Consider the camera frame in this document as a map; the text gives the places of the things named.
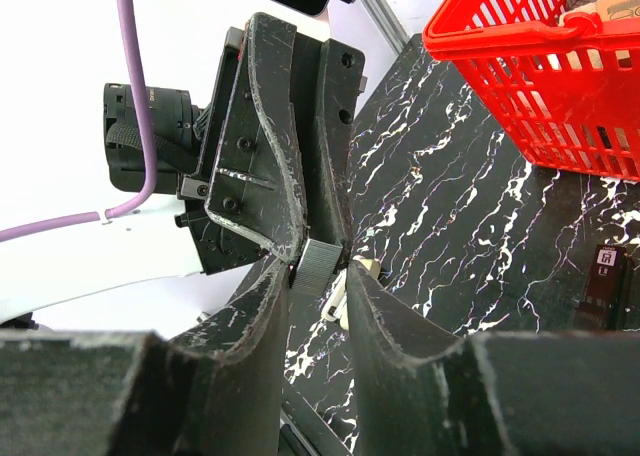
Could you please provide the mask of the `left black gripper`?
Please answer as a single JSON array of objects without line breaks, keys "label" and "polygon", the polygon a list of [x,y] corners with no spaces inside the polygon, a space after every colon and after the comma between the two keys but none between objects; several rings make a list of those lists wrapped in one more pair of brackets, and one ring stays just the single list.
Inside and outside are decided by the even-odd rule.
[{"label": "left black gripper", "polygon": [[343,269],[353,237],[347,159],[364,54],[256,13],[231,29],[197,147],[176,162],[205,274],[273,257],[297,276]]}]

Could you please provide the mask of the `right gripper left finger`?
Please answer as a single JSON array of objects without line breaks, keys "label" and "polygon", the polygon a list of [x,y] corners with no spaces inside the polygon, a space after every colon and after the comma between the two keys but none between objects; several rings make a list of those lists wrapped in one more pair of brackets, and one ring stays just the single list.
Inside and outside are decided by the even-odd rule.
[{"label": "right gripper left finger", "polygon": [[290,269],[269,258],[191,330],[1,334],[5,455],[274,455]]}]

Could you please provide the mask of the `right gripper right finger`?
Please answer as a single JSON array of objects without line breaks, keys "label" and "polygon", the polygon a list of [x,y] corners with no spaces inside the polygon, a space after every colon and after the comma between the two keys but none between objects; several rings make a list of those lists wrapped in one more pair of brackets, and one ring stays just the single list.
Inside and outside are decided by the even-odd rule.
[{"label": "right gripper right finger", "polygon": [[459,338],[347,271],[365,455],[635,455],[639,337],[479,332]]}]

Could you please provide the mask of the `beige stapler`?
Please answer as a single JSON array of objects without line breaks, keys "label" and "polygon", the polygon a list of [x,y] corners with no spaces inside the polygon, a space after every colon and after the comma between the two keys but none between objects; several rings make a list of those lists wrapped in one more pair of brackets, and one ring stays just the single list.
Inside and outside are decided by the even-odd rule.
[{"label": "beige stapler", "polygon": [[[379,260],[365,259],[363,256],[356,256],[355,259],[367,269],[372,277],[378,279],[381,272]],[[321,311],[321,317],[325,321],[338,324],[344,331],[349,330],[346,282],[347,270],[343,269],[332,283],[329,296]]]}]

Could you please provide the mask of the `silver staple strip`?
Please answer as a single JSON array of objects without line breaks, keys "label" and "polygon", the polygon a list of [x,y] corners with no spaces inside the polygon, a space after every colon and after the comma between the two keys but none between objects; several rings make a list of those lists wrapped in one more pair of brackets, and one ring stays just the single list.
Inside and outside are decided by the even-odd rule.
[{"label": "silver staple strip", "polygon": [[308,239],[295,270],[291,290],[294,293],[321,296],[338,265],[342,247]]}]

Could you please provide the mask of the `black stapler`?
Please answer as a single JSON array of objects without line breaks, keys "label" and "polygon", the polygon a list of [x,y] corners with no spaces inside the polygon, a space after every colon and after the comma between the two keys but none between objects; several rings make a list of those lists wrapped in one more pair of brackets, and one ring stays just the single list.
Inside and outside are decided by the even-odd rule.
[{"label": "black stapler", "polygon": [[622,246],[599,244],[575,307],[572,328],[619,331],[630,308],[634,262]]}]

